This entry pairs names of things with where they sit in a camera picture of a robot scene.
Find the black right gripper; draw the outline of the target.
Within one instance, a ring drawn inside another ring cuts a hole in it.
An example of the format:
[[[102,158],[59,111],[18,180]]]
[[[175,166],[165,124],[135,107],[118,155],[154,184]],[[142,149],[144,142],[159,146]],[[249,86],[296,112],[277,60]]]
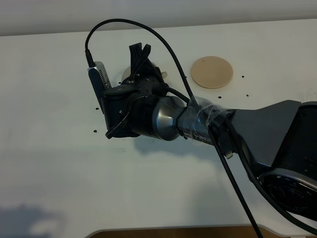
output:
[[[151,46],[130,45],[130,75],[119,86],[103,92],[102,106],[107,138],[157,138],[153,115],[159,100],[167,94],[161,71],[149,60]]]

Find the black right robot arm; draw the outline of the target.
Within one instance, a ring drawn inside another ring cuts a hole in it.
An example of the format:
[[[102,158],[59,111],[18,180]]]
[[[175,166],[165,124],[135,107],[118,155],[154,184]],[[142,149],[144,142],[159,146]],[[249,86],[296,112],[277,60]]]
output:
[[[249,180],[275,207],[317,218],[317,104],[286,100],[257,110],[225,109],[165,84],[148,59],[151,47],[129,47],[131,73],[103,93],[107,138],[180,136],[237,154]]]

